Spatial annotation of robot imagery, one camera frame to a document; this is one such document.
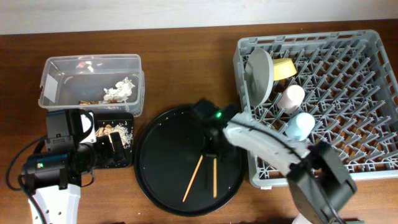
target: wooden table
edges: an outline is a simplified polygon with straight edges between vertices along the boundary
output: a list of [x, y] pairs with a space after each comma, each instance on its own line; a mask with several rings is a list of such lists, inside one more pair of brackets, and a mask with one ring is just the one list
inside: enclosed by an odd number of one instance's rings
[[[136, 119], [137, 131], [175, 105], [201, 98], [219, 106], [238, 103], [232, 58], [242, 37], [356, 29], [380, 33], [398, 74], [398, 20], [0, 36], [1, 222], [32, 223], [26, 196], [8, 190], [4, 174], [23, 146], [46, 133], [46, 111], [37, 100], [47, 58], [139, 54], [146, 93], [144, 112]], [[28, 154], [21, 156], [11, 172], [14, 185]], [[358, 193], [340, 212], [342, 217], [398, 223], [398, 179], [361, 181], [357, 185]], [[236, 196], [218, 211], [202, 217], [178, 217], [152, 204], [139, 188], [133, 169], [128, 168], [96, 171], [96, 182], [81, 190], [78, 223], [283, 223], [297, 213], [287, 187], [259, 190], [246, 179]]]

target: sticker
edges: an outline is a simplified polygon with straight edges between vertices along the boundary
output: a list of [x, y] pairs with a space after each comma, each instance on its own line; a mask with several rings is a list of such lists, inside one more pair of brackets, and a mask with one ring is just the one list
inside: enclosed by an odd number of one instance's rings
[[47, 74], [44, 84], [44, 96], [55, 103], [55, 95], [57, 94], [58, 82]]

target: dish rack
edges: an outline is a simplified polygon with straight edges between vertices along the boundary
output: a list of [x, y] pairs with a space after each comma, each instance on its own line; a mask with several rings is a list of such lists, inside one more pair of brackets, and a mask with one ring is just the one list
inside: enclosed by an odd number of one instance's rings
[[[255, 48], [273, 59], [291, 58], [297, 74], [275, 81], [269, 99], [252, 107], [244, 68]], [[308, 112], [316, 123], [305, 141], [330, 143], [354, 180], [398, 177], [398, 84], [376, 31], [243, 38], [233, 63], [242, 109], [253, 119], [283, 133], [290, 118]], [[305, 98], [288, 115], [276, 104], [290, 85], [303, 87]], [[287, 185], [256, 155], [249, 154], [248, 161], [253, 186]]]

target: clear plastic container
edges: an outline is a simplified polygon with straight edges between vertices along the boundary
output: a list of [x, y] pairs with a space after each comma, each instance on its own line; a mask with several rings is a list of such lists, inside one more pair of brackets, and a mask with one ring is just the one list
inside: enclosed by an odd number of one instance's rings
[[[126, 77], [135, 85], [126, 103], [79, 105], [79, 101], [103, 100], [104, 88], [116, 88], [115, 84]], [[141, 58], [136, 54], [51, 57], [45, 63], [40, 88], [39, 106], [49, 111], [120, 110], [139, 116], [144, 106], [144, 72]]]

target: chopstick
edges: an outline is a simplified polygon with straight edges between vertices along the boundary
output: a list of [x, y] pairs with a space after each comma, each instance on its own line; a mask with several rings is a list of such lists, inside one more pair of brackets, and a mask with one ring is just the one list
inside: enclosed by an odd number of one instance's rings
[[193, 174], [192, 174], [192, 177], [191, 177], [191, 181], [188, 184], [188, 188], [187, 188], [187, 191], [185, 192], [185, 195], [184, 195], [184, 198], [182, 199], [182, 202], [184, 202], [185, 199], [187, 198], [188, 192], [191, 189], [191, 185], [192, 185], [193, 180], [195, 179], [195, 176], [197, 175], [197, 172], [198, 172], [198, 169], [200, 167], [200, 163], [201, 163], [202, 159], [203, 159], [203, 155], [200, 156], [198, 164], [197, 164], [197, 167], [195, 168], [195, 171], [193, 171]]
[[217, 198], [217, 158], [213, 159], [213, 198]]

